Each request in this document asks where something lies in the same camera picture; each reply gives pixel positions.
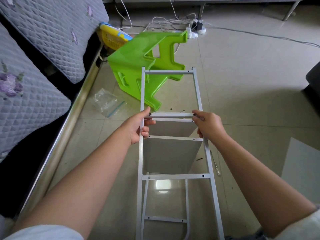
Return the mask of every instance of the forearm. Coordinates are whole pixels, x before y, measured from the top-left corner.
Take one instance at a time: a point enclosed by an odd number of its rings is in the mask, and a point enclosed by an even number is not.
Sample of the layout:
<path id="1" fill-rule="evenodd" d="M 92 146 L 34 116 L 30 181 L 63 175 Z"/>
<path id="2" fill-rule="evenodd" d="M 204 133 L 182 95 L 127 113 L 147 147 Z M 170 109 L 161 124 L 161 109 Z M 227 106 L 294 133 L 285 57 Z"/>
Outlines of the forearm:
<path id="1" fill-rule="evenodd" d="M 15 231 L 40 225 L 64 225 L 87 238 L 111 190 L 131 144 L 117 129 L 42 199 Z"/>
<path id="2" fill-rule="evenodd" d="M 229 136 L 215 145 L 264 231 L 275 237 L 316 207 Z"/>

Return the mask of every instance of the green plastic stool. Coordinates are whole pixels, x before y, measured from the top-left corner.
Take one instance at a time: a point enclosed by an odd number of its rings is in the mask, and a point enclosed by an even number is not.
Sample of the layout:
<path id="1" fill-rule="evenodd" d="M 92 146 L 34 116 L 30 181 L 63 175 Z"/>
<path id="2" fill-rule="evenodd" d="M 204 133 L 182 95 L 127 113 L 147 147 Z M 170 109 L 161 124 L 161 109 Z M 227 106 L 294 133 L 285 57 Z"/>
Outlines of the green plastic stool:
<path id="1" fill-rule="evenodd" d="M 184 70 L 185 65 L 174 61 L 174 44 L 186 43 L 187 32 L 142 32 L 108 57 L 108 62 L 120 88 L 140 100 L 141 67 L 146 70 Z M 159 45 L 160 57 L 152 49 Z M 155 93 L 170 78 L 181 80 L 183 75 L 146 75 L 145 103 L 158 110 L 161 102 Z"/>

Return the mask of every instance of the person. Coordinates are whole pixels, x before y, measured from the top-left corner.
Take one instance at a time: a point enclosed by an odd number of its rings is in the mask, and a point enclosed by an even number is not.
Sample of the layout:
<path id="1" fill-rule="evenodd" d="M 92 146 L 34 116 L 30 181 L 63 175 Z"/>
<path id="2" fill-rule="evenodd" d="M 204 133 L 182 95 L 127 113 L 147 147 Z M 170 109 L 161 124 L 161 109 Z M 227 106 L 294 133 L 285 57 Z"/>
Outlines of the person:
<path id="1" fill-rule="evenodd" d="M 140 123 L 150 107 L 128 118 L 71 170 L 13 229 L 6 240 L 87 239 L 108 197 L 130 145 L 139 141 Z M 264 234 L 277 240 L 320 239 L 320 211 L 234 141 L 214 113 L 193 110 L 201 138 L 222 154 Z M 149 136 L 144 120 L 141 134 Z"/>

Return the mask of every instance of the white sleeve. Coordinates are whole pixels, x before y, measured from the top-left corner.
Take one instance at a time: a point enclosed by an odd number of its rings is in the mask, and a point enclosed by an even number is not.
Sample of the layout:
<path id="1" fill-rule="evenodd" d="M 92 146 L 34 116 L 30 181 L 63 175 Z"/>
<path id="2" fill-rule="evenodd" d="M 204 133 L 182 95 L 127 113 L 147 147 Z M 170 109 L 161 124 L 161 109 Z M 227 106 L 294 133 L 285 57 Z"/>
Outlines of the white sleeve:
<path id="1" fill-rule="evenodd" d="M 320 239 L 320 210 L 284 229 L 274 240 Z"/>
<path id="2" fill-rule="evenodd" d="M 80 233 L 59 225 L 31 226 L 6 237 L 4 240 L 84 240 Z"/>

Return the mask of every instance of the metal cabinet leg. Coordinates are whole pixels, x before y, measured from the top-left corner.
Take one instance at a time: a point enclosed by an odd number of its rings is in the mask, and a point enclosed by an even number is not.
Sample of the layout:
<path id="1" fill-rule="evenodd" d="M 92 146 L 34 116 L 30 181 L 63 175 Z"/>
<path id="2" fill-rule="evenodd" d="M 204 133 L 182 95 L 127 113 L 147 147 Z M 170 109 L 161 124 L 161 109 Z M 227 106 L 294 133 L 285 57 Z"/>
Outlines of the metal cabinet leg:
<path id="1" fill-rule="evenodd" d="M 283 18 L 282 21 L 287 21 L 287 19 L 290 17 L 290 15 L 292 14 L 292 12 L 295 10 L 295 8 L 298 6 L 300 1 L 296 1 L 292 7 L 290 8 L 290 10 L 287 12 L 287 14 L 285 15 L 285 17 Z"/>
<path id="2" fill-rule="evenodd" d="M 198 15 L 198 20 L 202 18 L 202 14 L 203 14 L 203 10 L 204 10 L 204 8 L 205 8 L 205 5 L 206 5 L 206 4 L 204 3 L 204 4 L 202 4 L 202 5 L 200 6 L 200 11 L 199 11 L 199 15 Z"/>

